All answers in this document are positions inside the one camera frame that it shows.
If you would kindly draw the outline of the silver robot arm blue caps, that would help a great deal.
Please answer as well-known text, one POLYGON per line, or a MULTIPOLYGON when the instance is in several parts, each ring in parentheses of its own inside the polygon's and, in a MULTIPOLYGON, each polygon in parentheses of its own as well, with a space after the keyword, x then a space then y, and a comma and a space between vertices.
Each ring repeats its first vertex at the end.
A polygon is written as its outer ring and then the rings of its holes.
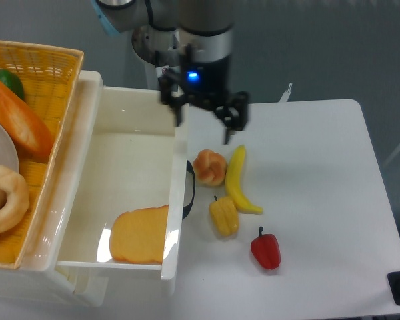
POLYGON ((153 68, 160 91, 180 125, 186 104, 212 112, 225 126, 224 142, 244 130, 249 95, 228 88, 233 48, 232 1, 92 1, 108 35, 131 31, 134 52, 153 68))

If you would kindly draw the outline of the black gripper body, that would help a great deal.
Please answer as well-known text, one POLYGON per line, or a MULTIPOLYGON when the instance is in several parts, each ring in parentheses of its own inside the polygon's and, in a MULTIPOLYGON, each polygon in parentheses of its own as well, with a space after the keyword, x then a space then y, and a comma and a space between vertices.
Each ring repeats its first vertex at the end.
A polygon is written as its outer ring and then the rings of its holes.
POLYGON ((249 94, 245 91, 230 93, 227 76, 230 57, 200 62, 195 58, 194 46, 186 45, 179 54, 180 69, 168 69, 158 79, 160 102, 173 110, 180 100, 212 112, 224 126, 233 131, 244 130, 249 118, 249 94))

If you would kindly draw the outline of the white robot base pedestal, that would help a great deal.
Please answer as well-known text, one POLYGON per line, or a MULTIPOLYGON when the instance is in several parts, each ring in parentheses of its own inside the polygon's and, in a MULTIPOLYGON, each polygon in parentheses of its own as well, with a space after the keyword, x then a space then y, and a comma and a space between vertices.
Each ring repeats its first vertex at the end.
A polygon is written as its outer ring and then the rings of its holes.
POLYGON ((135 54, 143 62, 147 88, 159 90, 158 79, 168 69, 179 71, 179 31, 160 31, 150 25, 132 32, 131 44, 135 54))

